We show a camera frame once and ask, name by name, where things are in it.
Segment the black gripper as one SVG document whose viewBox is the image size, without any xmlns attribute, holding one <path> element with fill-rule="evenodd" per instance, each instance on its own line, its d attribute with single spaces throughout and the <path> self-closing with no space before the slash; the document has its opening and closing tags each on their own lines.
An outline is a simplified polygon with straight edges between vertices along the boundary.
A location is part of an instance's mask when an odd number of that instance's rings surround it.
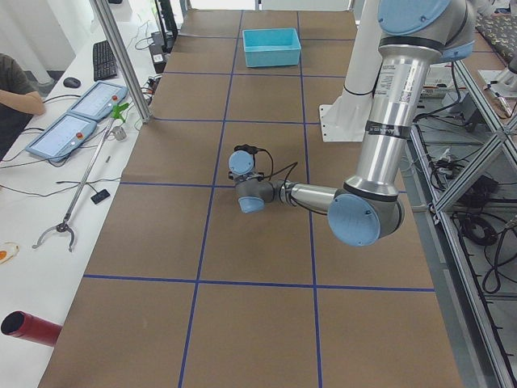
<svg viewBox="0 0 517 388">
<path fill-rule="evenodd" d="M 244 145 L 234 146 L 233 150 L 234 151 L 245 151 L 248 154 L 257 154 L 259 151 L 259 148 L 254 145 L 244 144 Z"/>
</svg>

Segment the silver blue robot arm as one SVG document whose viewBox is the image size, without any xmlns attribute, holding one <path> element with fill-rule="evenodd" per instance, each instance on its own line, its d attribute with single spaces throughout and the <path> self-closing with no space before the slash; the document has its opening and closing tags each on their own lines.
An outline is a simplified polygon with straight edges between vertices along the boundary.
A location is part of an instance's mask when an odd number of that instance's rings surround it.
<svg viewBox="0 0 517 388">
<path fill-rule="evenodd" d="M 402 224 L 404 208 L 394 185 L 401 153 L 431 65 L 467 57 L 473 50 L 476 11 L 467 1 L 382 1 L 377 21 L 382 58 L 365 123 L 356 173 L 343 188 L 328 188 L 258 173 L 249 146 L 229 157 L 243 213 L 274 200 L 327 216 L 336 238 L 354 247 L 373 244 Z"/>
</svg>

